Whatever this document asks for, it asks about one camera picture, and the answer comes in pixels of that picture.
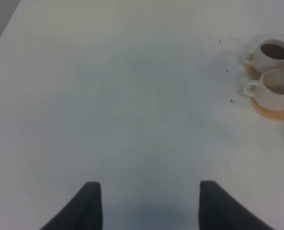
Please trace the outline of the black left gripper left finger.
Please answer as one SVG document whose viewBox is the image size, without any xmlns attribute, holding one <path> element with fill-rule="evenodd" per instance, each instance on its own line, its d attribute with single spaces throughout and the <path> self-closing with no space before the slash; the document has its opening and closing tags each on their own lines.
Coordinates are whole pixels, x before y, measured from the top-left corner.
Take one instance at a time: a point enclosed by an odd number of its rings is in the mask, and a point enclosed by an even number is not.
<svg viewBox="0 0 284 230">
<path fill-rule="evenodd" d="M 43 230 L 101 230 L 102 194 L 99 182 L 87 182 Z"/>
</svg>

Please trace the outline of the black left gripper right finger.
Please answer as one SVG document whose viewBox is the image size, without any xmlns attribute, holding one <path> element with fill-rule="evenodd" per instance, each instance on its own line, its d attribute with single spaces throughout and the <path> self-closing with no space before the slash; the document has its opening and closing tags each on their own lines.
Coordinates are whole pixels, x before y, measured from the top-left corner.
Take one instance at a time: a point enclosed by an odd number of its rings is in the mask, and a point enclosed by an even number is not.
<svg viewBox="0 0 284 230">
<path fill-rule="evenodd" d="M 200 182 L 199 229 L 271 230 L 215 181 Z"/>
</svg>

